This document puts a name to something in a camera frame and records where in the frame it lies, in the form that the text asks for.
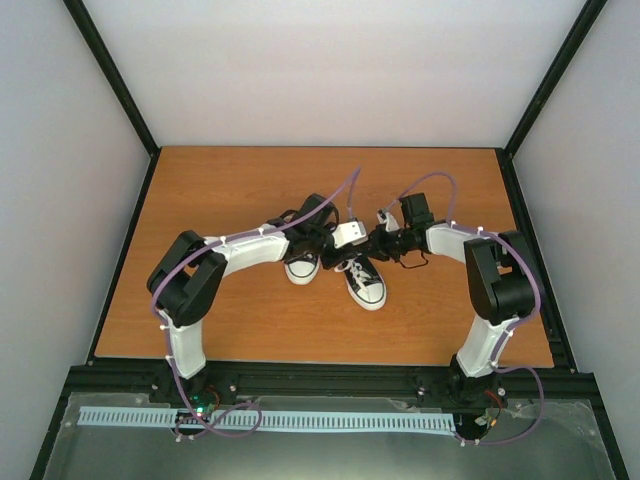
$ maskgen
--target purple tube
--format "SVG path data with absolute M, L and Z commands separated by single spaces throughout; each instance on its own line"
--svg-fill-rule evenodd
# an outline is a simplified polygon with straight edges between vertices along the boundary
M 427 173 L 426 175 L 423 175 L 418 180 L 416 180 L 411 185 L 409 185 L 400 195 L 394 198 L 393 201 L 389 205 L 387 205 L 383 210 L 389 211 L 391 207 L 393 207 L 396 203 L 398 203 L 400 199 L 404 197 L 407 193 L 409 193 L 411 190 L 416 188 L 418 184 L 425 181 L 427 178 L 431 178 L 431 177 L 445 177 L 445 178 L 448 178 L 449 181 L 451 182 L 451 187 L 452 187 L 451 199 L 449 200 L 449 207 L 447 208 L 447 217 L 446 217 L 447 223 L 450 224 L 453 217 L 453 209 L 456 205 L 456 200 L 458 198 L 458 184 L 456 183 L 456 179 L 453 178 L 453 176 L 447 172 L 431 172 L 431 173 Z
M 527 315 L 526 317 L 521 318 L 520 320 L 518 320 L 516 322 L 513 322 L 511 325 L 509 325 L 506 328 L 505 332 L 500 336 L 500 338 L 498 339 L 498 342 L 496 343 L 496 346 L 493 348 L 493 350 L 491 352 L 490 360 L 491 360 L 491 362 L 494 362 L 498 358 L 498 354 L 500 353 L 500 349 L 502 348 L 504 343 L 508 340 L 509 334 L 511 332 L 513 332 L 518 326 L 520 326 L 523 323 L 526 323 L 529 320 L 531 320 L 540 311 L 540 307 L 542 305 L 542 298 L 540 296 L 540 288 L 538 287 L 536 279 L 533 276 L 533 272 L 531 271 L 531 269 L 529 268 L 527 263 L 524 261 L 524 259 L 520 256 L 520 254 L 518 254 L 518 252 L 516 252 L 516 250 L 511 245 L 509 245 L 507 242 L 505 242 L 498 235 L 496 235 L 495 233 L 492 233 L 492 232 L 487 232 L 486 230 L 478 231 L 478 229 L 464 227 L 464 226 L 458 225 L 456 223 L 451 223 L 449 225 L 450 225 L 451 228 L 453 228 L 455 230 L 459 230 L 461 232 L 471 233 L 471 234 L 474 234 L 474 235 L 477 234 L 477 235 L 480 235 L 480 236 L 486 236 L 486 237 L 491 238 L 492 240 L 495 240 L 499 245 L 501 245 L 515 259 L 515 261 L 518 263 L 518 265 L 520 266 L 520 268 L 524 272 L 525 276 L 527 277 L 527 280 L 529 280 L 529 283 L 531 284 L 531 288 L 533 289 L 533 301 L 534 301 L 534 304 L 533 304 L 533 309 L 531 310 L 531 313 L 529 313 L 529 315 Z
M 220 435 L 221 437 L 226 437 L 226 438 L 242 438 L 242 437 L 248 437 L 249 435 L 251 435 L 253 432 L 255 432 L 258 427 L 260 427 L 260 424 L 262 423 L 262 410 L 260 409 L 260 407 L 258 407 L 258 405 L 256 405 L 255 403 L 251 403 L 251 402 L 244 402 L 244 403 L 238 403 L 236 405 L 233 405 L 232 407 L 226 409 L 222 415 L 220 415 L 218 418 L 215 419 L 215 421 L 211 424 L 211 427 L 215 427 L 216 425 L 218 425 L 222 419 L 224 417 L 226 417 L 227 415 L 229 415 L 231 412 L 233 412 L 234 410 L 239 410 L 241 408 L 246 408 L 246 409 L 255 409 L 258 412 L 258 421 L 255 423 L 255 425 L 253 427 L 251 427 L 251 429 L 247 430 L 246 432 L 243 433 L 226 433 L 226 432 L 222 432 L 220 430 L 217 430 L 216 433 L 218 435 Z M 182 420 L 180 420 L 178 423 L 176 423 L 176 428 L 174 430 L 174 433 L 176 434 L 176 437 L 180 437 L 182 434 L 180 433 L 180 426 L 182 424 L 184 424 L 185 422 L 187 422 L 187 420 L 191 420 L 194 417 L 184 417 Z M 203 435 L 206 435 L 207 433 L 209 433 L 209 430 L 203 430 L 201 432 L 196 433 L 195 435 L 193 435 L 193 439 L 195 440 L 196 438 L 200 438 Z
M 360 175 L 360 169 L 358 169 L 353 175 L 351 186 L 349 187 L 349 196 L 347 197 L 347 215 L 349 216 L 349 220 L 356 218 L 353 214 L 353 192 L 356 189 L 356 180 L 358 180 L 358 175 Z
M 527 366 L 520 366 L 520 367 L 508 367 L 508 368 L 498 368 L 496 369 L 496 372 L 498 373 L 509 373 L 509 372 L 513 372 L 515 370 L 528 370 L 529 372 L 531 372 L 531 375 L 533 375 L 533 378 L 536 381 L 536 385 L 538 386 L 538 393 L 540 394 L 540 411 L 538 412 L 538 417 L 536 418 L 536 420 L 531 424 L 531 426 L 529 428 L 527 428 L 524 432 L 519 433 L 518 435 L 515 435 L 511 438 L 506 438 L 504 440 L 495 440 L 495 441 L 485 441 L 485 440 L 480 440 L 478 441 L 478 445 L 481 445 L 483 447 L 494 447 L 494 446 L 499 446 L 499 445 L 509 445 L 510 443 L 513 443 L 517 440 L 521 440 L 529 435 L 531 435 L 531 433 L 533 433 L 533 431 L 538 428 L 538 425 L 540 425 L 540 422 L 542 422 L 542 417 L 544 414 L 544 389 L 542 388 L 542 381 L 540 380 L 540 377 L 538 376 L 538 373 L 531 367 L 527 367 Z M 463 439 L 457 432 L 454 433 L 454 436 L 462 441 L 465 441 L 465 439 Z
M 331 195 L 329 195 L 329 197 L 325 201 L 323 201 L 320 205 L 318 205 L 316 208 L 314 208 L 312 211 L 310 211 L 306 215 L 303 215 L 302 217 L 294 220 L 293 222 L 287 223 L 287 224 L 285 224 L 285 225 L 283 225 L 281 227 L 273 227 L 273 228 L 265 229 L 262 232 L 260 230 L 256 229 L 256 230 L 249 230 L 249 231 L 246 231 L 246 232 L 236 233 L 234 235 L 229 235 L 228 237 L 226 237 L 226 240 L 232 241 L 232 240 L 238 240 L 238 239 L 242 239 L 242 238 L 256 237 L 256 236 L 260 236 L 260 235 L 263 235 L 263 234 L 281 232 L 281 231 L 286 230 L 288 228 L 294 227 L 295 225 L 298 225 L 299 223 L 304 222 L 305 220 L 307 220 L 308 218 L 312 217 L 313 215 L 318 213 L 320 210 L 322 210 L 327 204 L 329 204 L 335 197 L 338 196 L 338 194 L 340 194 L 340 192 L 342 192 L 345 189 L 345 187 L 349 183 L 352 184 L 352 188 L 353 188 L 353 184 L 355 183 L 355 179 L 360 174 L 360 170 L 361 170 L 360 167 L 356 168 L 356 170 L 343 182 L 343 184 L 340 185 L 340 187 L 335 192 L 333 192 Z M 173 270 L 171 270 L 167 274 L 167 276 L 160 282 L 160 284 L 156 288 L 155 292 L 151 296 L 151 313 L 160 319 L 160 322 L 162 323 L 162 325 L 164 325 L 165 327 L 169 326 L 169 323 L 167 322 L 167 320 L 162 315 L 160 315 L 160 313 L 158 312 L 158 309 L 156 308 L 156 305 L 158 304 L 158 298 L 160 298 L 160 294 L 162 293 L 162 291 L 169 284 L 169 282 L 179 272 L 181 272 L 182 269 L 184 269 L 189 263 L 191 263 L 193 260 L 198 258 L 200 255 L 203 255 L 204 253 L 212 250 L 213 248 L 215 248 L 215 247 L 217 247 L 218 245 L 221 245 L 221 244 L 222 244 L 222 242 L 220 240 L 217 240 L 217 241 L 215 241 L 215 242 L 213 242 L 213 243 L 211 243 L 209 245 L 205 245 L 204 247 L 196 250 L 191 255 L 189 255 L 187 258 L 185 258 L 182 262 L 180 262 L 178 265 L 176 265 L 176 267 Z M 255 405 L 254 408 L 258 411 L 258 421 L 256 422 L 256 424 L 253 426 L 253 428 L 251 430 L 249 430 L 247 432 L 244 432 L 242 434 L 229 434 L 229 433 L 221 432 L 218 429 L 214 428 L 215 423 L 212 424 L 212 425 L 209 425 L 202 418 L 200 418 L 197 415 L 197 413 L 194 410 L 194 408 L 191 406 L 191 402 L 189 402 L 189 398 L 187 397 L 187 394 L 184 391 L 184 388 L 182 387 L 182 382 L 180 380 L 180 375 L 178 374 L 178 367 L 177 367 L 177 365 L 175 363 L 175 360 L 173 359 L 173 348 L 171 347 L 171 337 L 170 337 L 170 332 L 169 332 L 168 328 L 166 328 L 164 330 L 164 335 L 165 335 L 165 342 L 167 344 L 168 356 L 170 357 L 169 365 L 171 366 L 171 370 L 172 370 L 172 373 L 173 373 L 173 378 L 174 378 L 174 380 L 176 382 L 176 387 L 178 388 L 178 393 L 180 395 L 180 398 L 184 402 L 184 405 L 187 408 L 187 410 L 189 411 L 189 413 L 191 414 L 191 416 L 200 425 L 202 425 L 205 428 L 204 432 L 200 432 L 198 434 L 198 436 L 200 434 L 204 434 L 204 433 L 207 433 L 207 432 L 212 432 L 212 433 L 215 433 L 217 435 L 224 436 L 224 437 L 234 437 L 234 438 L 245 437 L 245 436 L 253 433 L 255 430 L 257 430 L 260 427 L 260 424 L 262 423 L 262 411 L 260 410 L 260 408 L 257 405 Z M 219 419 L 223 418 L 225 415 L 227 415 L 232 410 L 235 410 L 236 408 L 240 408 L 240 406 L 242 406 L 242 404 L 241 405 L 235 405 L 234 407 L 231 407 L 229 410 L 225 411 L 219 417 Z

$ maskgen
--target shoe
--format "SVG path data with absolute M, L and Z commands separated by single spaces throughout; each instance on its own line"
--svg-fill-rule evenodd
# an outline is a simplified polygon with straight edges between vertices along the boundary
M 349 294 L 365 310 L 378 310 L 387 301 L 387 286 L 367 257 L 357 257 L 338 265 L 336 272 L 344 272 Z
M 314 279 L 320 270 L 320 259 L 318 255 L 307 253 L 301 257 L 284 264 L 284 271 L 296 285 L 306 285 Z

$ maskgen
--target wooden table surface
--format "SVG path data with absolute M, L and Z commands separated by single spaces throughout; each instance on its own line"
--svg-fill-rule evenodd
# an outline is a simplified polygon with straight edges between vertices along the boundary
M 165 147 L 127 254 L 96 355 L 165 355 L 158 320 L 149 313 L 146 280 L 184 230 L 224 235 L 256 227 L 311 193 L 332 193 L 356 168 L 356 215 L 371 230 L 375 212 L 420 175 L 446 170 L 459 185 L 454 218 L 494 231 L 514 228 L 493 150 L 427 148 Z M 451 187 L 427 180 L 424 191 L 443 218 Z M 346 216 L 346 191 L 336 200 Z M 399 208 L 394 212 L 401 219 Z M 410 256 L 407 263 L 418 261 Z M 473 309 L 465 268 L 429 256 L 405 270 L 375 262 L 387 303 L 363 310 L 349 296 L 343 274 L 321 270 L 306 286 L 291 284 L 281 263 L 225 278 L 204 321 L 210 359 L 445 365 L 464 343 Z M 540 319 L 519 328 L 503 364 L 552 366 Z

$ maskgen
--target metal surface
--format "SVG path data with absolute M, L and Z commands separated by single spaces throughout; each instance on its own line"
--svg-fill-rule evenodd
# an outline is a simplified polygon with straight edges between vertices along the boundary
M 74 22 L 76 22 L 80 33 L 87 42 L 91 53 L 98 62 L 109 85 L 111 85 L 113 92 L 116 94 L 116 97 L 118 97 L 120 105 L 122 105 L 124 112 L 127 114 L 127 117 L 129 117 L 129 121 L 131 125 L 133 125 L 138 137 L 140 137 L 140 141 L 147 150 L 147 153 L 149 155 L 157 155 L 160 149 L 151 136 L 151 132 L 142 118 L 140 110 L 138 110 L 127 85 L 122 79 L 122 75 L 120 75 L 118 71 L 118 67 L 113 61 L 113 58 L 111 58 L 111 54 L 102 41 L 102 37 L 84 3 L 82 0 L 64 0 L 64 4 L 67 6 L 67 10 L 69 10 Z
M 358 397 L 359 400 L 366 400 L 369 397 L 386 397 L 411 408 L 415 408 L 416 405 L 434 407 L 454 415 L 465 412 L 464 408 L 452 408 L 448 402 L 442 399 L 438 401 L 437 396 L 434 396 L 432 387 L 434 382 L 446 378 L 445 367 L 208 362 L 206 369 L 207 375 L 210 375 L 213 383 L 219 388 L 222 402 L 226 404 L 235 403 L 237 396 L 255 398 L 262 395 L 285 395 L 293 398 L 320 395 Z M 538 373 L 547 399 L 583 399 L 592 406 L 597 421 L 596 429 L 601 432 L 604 450 L 611 458 L 616 478 L 628 479 L 628 473 L 593 375 L 572 373 L 568 369 L 557 368 L 539 369 Z M 106 395 L 116 395 L 113 392 L 129 392 L 129 394 L 139 392 L 149 395 L 154 402 L 152 405 L 158 408 L 181 407 L 181 401 L 174 392 L 175 388 L 171 388 L 171 382 L 168 365 L 164 360 L 96 359 L 91 366 L 73 367 L 69 372 L 31 478 L 33 480 L 43 478 L 50 459 L 52 462 L 60 461 L 59 448 L 56 447 L 54 454 L 52 449 L 58 431 L 62 432 L 61 435 L 68 435 L 65 422 L 61 424 L 61 419 L 67 404 L 73 402 L 75 392 L 94 392 L 93 395 L 95 392 Z M 236 392 L 231 392 L 229 385 L 236 385 Z M 418 395 L 420 386 L 427 387 L 425 395 Z M 504 375 L 502 386 L 512 399 L 536 398 L 538 395 L 535 381 L 528 373 L 513 372 Z M 187 382 L 185 387 L 189 389 L 191 384 Z M 291 405 L 286 407 L 288 410 L 293 410 Z M 265 408 L 275 409 L 271 404 L 265 405 Z M 367 408 L 366 411 L 380 410 Z M 544 451 L 538 451 L 538 453 L 543 455 Z
M 327 400 L 336 399 L 303 402 L 318 407 Z M 374 410 L 383 405 L 399 408 L 380 400 L 375 405 L 372 400 L 338 401 L 335 406 L 356 409 L 358 405 Z M 270 405 L 291 407 L 287 402 L 290 400 L 272 400 Z M 488 439 L 512 436 L 531 424 L 537 406 L 527 400 L 515 403 L 525 407 L 505 411 L 496 434 L 492 431 Z M 450 437 L 411 433 L 258 432 L 242 440 L 208 435 L 176 443 L 168 428 L 76 427 L 79 408 L 74 400 L 67 410 L 45 476 L 48 480 L 614 478 L 593 412 L 583 402 L 549 403 L 548 414 L 534 434 L 496 448 L 461 448 Z
M 582 45 L 582 41 L 589 33 L 591 26 L 598 18 L 600 11 L 606 3 L 607 0 L 587 0 L 585 2 L 580 15 L 578 15 L 578 18 L 571 27 L 567 38 L 564 40 L 560 50 L 558 50 L 556 58 L 553 59 L 549 70 L 542 79 L 538 90 L 536 90 L 536 93 L 533 95 L 531 102 L 529 102 L 520 122 L 518 122 L 518 126 L 505 147 L 509 160 L 513 159 L 520 145 L 522 145 L 529 130 L 531 130 L 538 115 L 540 115 L 542 108 L 553 93 L 553 89 L 556 88 L 564 71 L 569 66 L 569 63 L 571 63 L 571 59 L 578 51 L 578 48 L 580 48 L 580 45 Z

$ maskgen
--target purple cable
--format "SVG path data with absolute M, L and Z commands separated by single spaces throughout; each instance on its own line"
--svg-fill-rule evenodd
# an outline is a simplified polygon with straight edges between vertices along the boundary
M 533 276 L 533 273 L 531 272 L 531 269 L 529 268 L 527 263 L 524 261 L 524 259 L 520 256 L 520 254 L 511 245 L 509 245 L 507 242 L 505 242 L 503 239 L 501 239 L 498 235 L 496 235 L 495 233 L 492 233 L 492 232 L 487 232 L 485 230 L 482 230 L 482 231 L 479 232 L 478 229 L 464 227 L 462 225 L 458 225 L 455 222 L 453 222 L 453 219 L 452 219 L 452 217 L 453 217 L 453 209 L 455 207 L 455 202 L 456 202 L 456 199 L 457 199 L 457 196 L 458 196 L 458 185 L 456 184 L 456 181 L 455 181 L 455 179 L 453 178 L 453 176 L 451 174 L 449 174 L 447 172 L 431 172 L 431 173 L 427 173 L 426 175 L 423 175 L 418 180 L 413 182 L 408 188 L 406 188 L 400 195 L 398 195 L 393 200 L 393 202 L 391 202 L 384 210 L 388 211 L 391 207 L 393 207 L 396 203 L 398 203 L 400 198 L 404 197 L 407 193 L 409 193 L 411 190 L 413 190 L 420 182 L 422 182 L 423 180 L 426 180 L 427 178 L 435 177 L 435 176 L 446 177 L 451 182 L 452 192 L 451 192 L 451 200 L 449 201 L 449 207 L 447 209 L 447 217 L 446 217 L 447 225 L 449 225 L 451 228 L 459 230 L 461 232 L 471 233 L 473 235 L 480 235 L 480 236 L 484 235 L 486 237 L 489 237 L 489 238 L 495 240 L 499 245 L 501 245 L 515 259 L 515 261 L 518 263 L 518 265 L 520 266 L 520 268 L 524 272 L 525 276 L 527 277 L 527 280 L 529 280 L 529 283 L 531 284 L 531 288 L 533 289 L 534 306 L 533 306 L 533 309 L 531 310 L 531 313 L 529 313 L 529 315 L 527 315 L 526 317 L 521 318 L 520 320 L 517 320 L 517 321 L 513 322 L 511 325 L 509 325 L 505 329 L 505 332 L 500 336 L 500 338 L 496 342 L 496 346 L 491 351 L 491 355 L 489 357 L 491 363 L 494 363 L 496 361 L 496 359 L 498 358 L 498 354 L 500 353 L 500 350 L 502 349 L 504 343 L 509 339 L 509 336 L 511 335 L 511 332 L 513 332 L 518 326 L 520 326 L 523 323 L 526 323 L 529 320 L 531 320 L 540 311 L 540 307 L 542 305 L 542 298 L 540 296 L 540 288 L 538 287 L 538 284 L 537 284 L 537 282 L 535 280 L 535 277 Z M 517 366 L 517 367 L 495 368 L 494 370 L 497 373 L 503 374 L 503 373 L 509 373 L 509 372 L 513 372 L 514 370 L 521 370 L 521 369 L 530 371 L 531 374 L 533 375 L 533 377 L 536 380 L 536 384 L 538 385 L 538 391 L 540 392 L 540 413 L 538 415 L 538 418 L 536 418 L 536 421 L 533 423 L 533 425 L 531 425 L 531 427 L 529 427 L 527 430 L 525 430 L 521 434 L 516 435 L 515 437 L 509 438 L 509 439 L 506 439 L 506 440 L 498 440 L 498 441 L 494 441 L 494 442 L 482 442 L 482 441 L 480 441 L 478 443 L 478 445 L 507 445 L 507 444 L 509 444 L 511 442 L 514 442 L 516 440 L 519 440 L 519 439 L 524 438 L 527 435 L 531 434 L 531 432 L 533 432 L 538 427 L 540 422 L 542 421 L 542 414 L 543 414 L 543 407 L 544 407 L 544 390 L 542 388 L 542 382 L 540 381 L 540 377 L 538 376 L 536 371 L 533 368 L 528 367 L 528 366 L 524 366 L 524 365 L 523 366 Z M 463 438 L 460 435 L 458 435 L 457 433 L 455 433 L 455 437 L 458 440 L 461 440 L 461 441 L 463 440 Z
M 258 421 L 255 423 L 255 425 L 253 425 L 253 427 L 251 427 L 251 429 L 249 429 L 249 430 L 247 430 L 246 432 L 243 432 L 243 433 L 225 433 L 225 432 L 222 432 L 220 430 L 217 430 L 216 433 L 218 435 L 220 435 L 221 437 L 226 437 L 226 438 L 248 437 L 253 432 L 255 432 L 258 429 L 258 427 L 260 427 L 260 424 L 262 423 L 262 410 L 255 403 L 251 403 L 251 402 L 238 403 L 238 404 L 233 405 L 232 407 L 226 409 L 222 413 L 222 415 L 220 415 L 218 418 L 216 418 L 213 421 L 213 423 L 211 423 L 211 427 L 212 428 L 215 427 L 216 425 L 218 425 L 222 421 L 222 419 L 224 417 L 229 415 L 234 410 L 238 410 L 240 408 L 246 408 L 246 409 L 253 408 L 258 412 Z M 209 430 L 203 430 L 201 432 L 196 433 L 195 435 L 182 435 L 180 433 L 180 426 L 183 425 L 184 423 L 188 422 L 192 418 L 194 418 L 194 417 L 184 417 L 178 423 L 176 423 L 176 428 L 174 430 L 174 433 L 176 434 L 176 437 L 180 438 L 181 436 L 185 436 L 185 437 L 190 437 L 192 440 L 195 440 L 196 438 L 200 438 L 200 437 L 206 435 L 207 433 L 209 433 Z
M 411 190 L 417 187 L 419 183 L 431 177 L 446 177 L 451 182 L 451 187 L 452 187 L 451 199 L 449 200 L 449 207 L 447 208 L 447 217 L 446 217 L 447 223 L 451 223 L 451 219 L 453 217 L 453 208 L 455 207 L 456 199 L 458 198 L 458 184 L 456 183 L 456 179 L 453 178 L 453 176 L 447 172 L 431 172 L 431 173 L 427 173 L 426 175 L 423 175 L 418 180 L 416 180 L 411 185 L 409 185 L 409 187 L 407 187 L 400 195 L 394 198 L 393 202 L 387 205 L 383 210 L 388 212 L 391 209 L 391 207 L 393 207 L 396 203 L 398 203 L 400 199 L 404 197 L 407 193 L 409 193 Z
M 533 424 L 527 428 L 524 432 L 519 433 L 518 435 L 515 435 L 511 438 L 505 438 L 504 440 L 494 440 L 494 441 L 484 441 L 484 440 L 479 440 L 478 443 L 476 445 L 482 445 L 483 447 L 495 447 L 495 446 L 500 446 L 500 445 L 509 445 L 510 443 L 513 443 L 517 440 L 521 440 L 524 437 L 527 437 L 529 435 L 531 435 L 531 433 L 538 428 L 538 425 L 540 425 L 540 422 L 542 422 L 542 415 L 543 415 L 543 410 L 544 410 L 544 389 L 542 388 L 542 381 L 540 380 L 540 377 L 538 376 L 538 373 L 531 367 L 527 367 L 527 366 L 519 366 L 519 367 L 507 367 L 507 368 L 497 368 L 496 372 L 497 373 L 509 373 L 509 372 L 513 372 L 515 370 L 529 370 L 529 372 L 531 372 L 531 374 L 533 375 L 533 378 L 536 381 L 536 384 L 538 385 L 538 393 L 540 394 L 540 411 L 538 412 L 538 417 L 536 418 L 535 422 L 533 422 Z M 454 433 L 454 436 L 460 440 L 461 442 L 471 442 L 473 440 L 466 440 L 464 438 L 462 438 L 457 432 Z
M 360 175 L 360 169 L 358 169 L 358 172 L 354 175 L 353 179 L 351 180 L 351 186 L 349 187 L 349 196 L 347 197 L 347 214 L 349 215 L 349 220 L 353 220 L 354 218 L 356 218 L 353 215 L 353 192 L 356 189 L 356 180 L 358 179 L 358 175 Z
M 498 244 L 500 244 L 515 259 L 515 261 L 518 263 L 518 265 L 522 269 L 523 273 L 527 277 L 527 280 L 529 280 L 529 283 L 531 284 L 531 288 L 533 289 L 533 302 L 534 303 L 533 303 L 533 309 L 531 310 L 531 313 L 529 313 L 529 315 L 527 315 L 526 317 L 521 318 L 520 320 L 517 320 L 517 321 L 513 322 L 511 325 L 509 325 L 505 329 L 505 331 L 502 333 L 502 335 L 500 336 L 500 338 L 496 342 L 496 346 L 493 347 L 493 350 L 491 351 L 491 357 L 489 359 L 493 363 L 493 362 L 495 362 L 496 358 L 498 358 L 498 354 L 500 353 L 500 349 L 502 348 L 504 343 L 509 339 L 509 336 L 510 336 L 511 332 L 513 332 L 518 326 L 520 326 L 523 323 L 526 323 L 529 320 L 531 320 L 540 311 L 540 307 L 542 305 L 542 298 L 540 297 L 540 288 L 538 287 L 538 283 L 536 282 L 536 279 L 533 276 L 533 272 L 531 272 L 531 269 L 529 268 L 527 263 L 524 261 L 524 259 L 520 256 L 520 254 L 518 254 L 518 252 L 511 245 L 509 245 L 507 242 L 505 242 L 503 239 L 501 239 L 498 235 L 496 235 L 495 233 L 492 233 L 492 232 L 487 232 L 486 230 L 478 231 L 477 228 L 474 229 L 474 228 L 464 227 L 464 226 L 458 225 L 456 223 L 450 223 L 449 226 L 451 228 L 453 228 L 455 230 L 459 230 L 461 232 L 470 233 L 470 234 L 473 234 L 473 235 L 480 235 L 480 236 L 485 235 L 485 236 L 491 238 L 492 240 L 495 240 Z
M 265 229 L 263 231 L 261 231 L 260 229 L 256 229 L 256 230 L 249 230 L 249 231 L 246 231 L 246 232 L 236 233 L 234 235 L 230 235 L 230 236 L 226 237 L 225 241 L 227 241 L 227 240 L 228 241 L 233 241 L 233 240 L 239 240 L 239 239 L 242 239 L 242 238 L 256 237 L 256 236 L 260 236 L 260 235 L 264 235 L 264 234 L 281 232 L 281 231 L 286 230 L 288 228 L 294 227 L 295 225 L 298 225 L 299 223 L 304 222 L 305 220 L 307 220 L 308 218 L 312 217 L 313 215 L 318 213 L 320 210 L 322 210 L 326 205 L 328 205 L 335 197 L 337 197 L 340 194 L 340 192 L 342 192 L 345 189 L 345 187 L 349 184 L 349 182 L 351 182 L 352 188 L 353 188 L 353 184 L 355 183 L 355 178 L 357 178 L 358 175 L 360 174 L 360 170 L 361 170 L 360 167 L 356 168 L 356 170 L 349 177 L 347 177 L 347 179 L 342 183 L 342 185 L 340 185 L 340 187 L 335 192 L 333 192 L 331 195 L 329 195 L 329 197 L 325 201 L 323 201 L 320 205 L 318 205 L 316 208 L 311 210 L 306 215 L 303 215 L 302 217 L 300 217 L 300 218 L 298 218 L 298 219 L 296 219 L 296 220 L 294 220 L 294 221 L 292 221 L 290 223 L 287 223 L 287 224 L 285 224 L 285 225 L 283 225 L 281 227 L 273 227 L 273 228 Z M 238 434 L 238 435 L 231 435 L 231 434 L 228 434 L 228 433 L 221 432 L 218 429 L 214 429 L 213 427 L 214 427 L 215 423 L 212 424 L 212 425 L 209 425 L 202 418 L 200 418 L 198 416 L 198 414 L 196 413 L 196 411 L 194 410 L 194 408 L 191 406 L 191 402 L 189 401 L 189 398 L 187 397 L 187 394 L 184 391 L 184 388 L 182 387 L 182 382 L 180 381 L 180 374 L 178 373 L 178 367 L 177 367 L 176 362 L 175 362 L 175 360 L 173 358 L 173 348 L 171 347 L 171 336 L 170 336 L 170 331 L 169 331 L 169 328 L 168 328 L 169 327 L 169 322 L 162 315 L 160 315 L 158 309 L 156 308 L 156 305 L 158 304 L 158 299 L 160 298 L 160 294 L 165 289 L 165 287 L 169 284 L 169 282 L 179 272 L 181 272 L 189 263 L 191 263 L 193 260 L 198 258 L 200 255 L 203 255 L 204 253 L 206 253 L 206 252 L 212 250 L 213 248 L 217 247 L 218 245 L 222 245 L 222 241 L 221 240 L 216 240 L 216 241 L 210 243 L 209 245 L 205 245 L 204 247 L 196 250 L 191 255 L 187 256 L 184 260 L 182 260 L 178 265 L 176 265 L 176 267 L 173 270 L 171 270 L 164 279 L 162 279 L 162 281 L 160 282 L 160 284 L 156 288 L 155 292 L 151 296 L 151 313 L 160 319 L 160 322 L 162 323 L 162 325 L 164 327 L 167 327 L 167 328 L 164 329 L 164 338 L 165 338 L 165 342 L 167 344 L 167 355 L 169 357 L 169 365 L 171 366 L 171 371 L 173 373 L 173 379 L 176 382 L 176 387 L 178 388 L 178 393 L 180 394 L 180 398 L 184 402 L 185 407 L 187 408 L 187 410 L 189 411 L 191 416 L 200 425 L 202 425 L 205 428 L 205 431 L 204 432 L 200 432 L 200 433 L 212 432 L 212 433 L 215 433 L 217 435 L 224 436 L 224 437 L 244 437 L 244 436 L 246 436 L 246 435 L 248 435 L 250 433 L 253 433 L 255 430 L 257 430 L 260 427 L 260 423 L 262 422 L 262 411 L 260 410 L 260 407 L 258 407 L 257 405 L 254 406 L 254 408 L 258 411 L 258 421 L 254 425 L 254 428 L 252 428 L 248 432 L 245 432 L 243 434 Z M 235 410 L 235 408 L 231 407 L 230 409 L 225 411 L 219 418 L 223 418 L 226 414 L 228 414 L 229 412 Z

